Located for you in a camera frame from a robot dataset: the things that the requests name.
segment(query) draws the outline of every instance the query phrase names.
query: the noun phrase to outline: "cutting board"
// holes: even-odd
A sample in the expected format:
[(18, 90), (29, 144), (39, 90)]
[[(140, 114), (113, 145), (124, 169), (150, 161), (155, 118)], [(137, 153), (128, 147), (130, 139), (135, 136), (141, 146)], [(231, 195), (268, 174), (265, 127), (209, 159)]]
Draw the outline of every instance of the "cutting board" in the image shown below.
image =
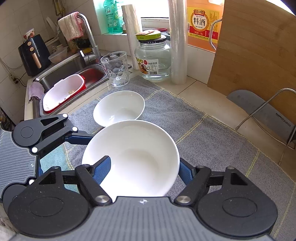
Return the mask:
[[(208, 87), (224, 94), (243, 89), (267, 100), (296, 90), (296, 16), (265, 0), (225, 0)], [(271, 105), (296, 124), (296, 95)]]

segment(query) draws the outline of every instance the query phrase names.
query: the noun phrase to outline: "orange liquid bottle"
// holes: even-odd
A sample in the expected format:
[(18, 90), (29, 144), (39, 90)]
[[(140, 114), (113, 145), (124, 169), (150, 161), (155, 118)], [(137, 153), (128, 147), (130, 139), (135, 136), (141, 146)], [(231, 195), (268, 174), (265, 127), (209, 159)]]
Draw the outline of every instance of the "orange liquid bottle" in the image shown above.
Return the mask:
[[(214, 21), (221, 19), (224, 0), (187, 0), (188, 10), (188, 44), (215, 52), (209, 43), (209, 33)], [(221, 22), (216, 23), (212, 43), (217, 47)]]

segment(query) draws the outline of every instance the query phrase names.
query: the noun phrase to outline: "cleaver blade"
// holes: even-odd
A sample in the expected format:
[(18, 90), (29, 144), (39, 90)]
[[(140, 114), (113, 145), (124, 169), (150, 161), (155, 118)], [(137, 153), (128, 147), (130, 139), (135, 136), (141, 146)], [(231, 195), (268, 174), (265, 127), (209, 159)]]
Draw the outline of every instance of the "cleaver blade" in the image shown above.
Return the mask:
[[(227, 96), (227, 99), (241, 107), (249, 115), (265, 102), (261, 97), (248, 90), (233, 91)], [(264, 106), (253, 117), (275, 132), (286, 143), (289, 141), (295, 125), (270, 104)]]

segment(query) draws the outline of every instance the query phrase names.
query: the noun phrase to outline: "faucet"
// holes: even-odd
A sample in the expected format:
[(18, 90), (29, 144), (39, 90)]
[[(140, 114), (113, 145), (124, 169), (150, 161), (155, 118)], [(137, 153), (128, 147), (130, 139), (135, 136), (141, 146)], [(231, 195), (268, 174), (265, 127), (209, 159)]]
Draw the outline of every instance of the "faucet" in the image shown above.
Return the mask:
[[(93, 36), (93, 34), (91, 32), (91, 28), (89, 26), (89, 22), (88, 22), (86, 16), (84, 16), (81, 13), (78, 13), (77, 14), (77, 17), (80, 18), (83, 21), (84, 25), (85, 25), (85, 29), (86, 29), (86, 32), (87, 32), (87, 36), (89, 38), (89, 42), (91, 44), (91, 51), (92, 51), (92, 54), (89, 54), (89, 55), (86, 55), (85, 56), (84, 53), (81, 50), (80, 51), (80, 54), (84, 58), (84, 61), (85, 61), (86, 65), (90, 64), (90, 62), (92, 62), (94, 60), (98, 64), (100, 64), (101, 63), (102, 55), (100, 54), (98, 45), (96, 45), (96, 42), (94, 41), (94, 36)], [(59, 30), (60, 30), (60, 27), (59, 27), (59, 25), (57, 25), (57, 33), (59, 32)]]

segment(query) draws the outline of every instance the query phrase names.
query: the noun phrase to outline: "black lid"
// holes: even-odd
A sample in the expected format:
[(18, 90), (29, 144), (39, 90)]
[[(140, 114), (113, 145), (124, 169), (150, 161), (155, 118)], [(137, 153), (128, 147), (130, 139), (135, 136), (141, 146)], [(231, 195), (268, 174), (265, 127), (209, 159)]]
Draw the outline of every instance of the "black lid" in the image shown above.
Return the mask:
[(138, 40), (141, 44), (156, 44), (156, 43), (161, 43), (166, 40), (165, 35), (161, 35), (160, 38), (158, 39), (150, 39), (150, 40)]

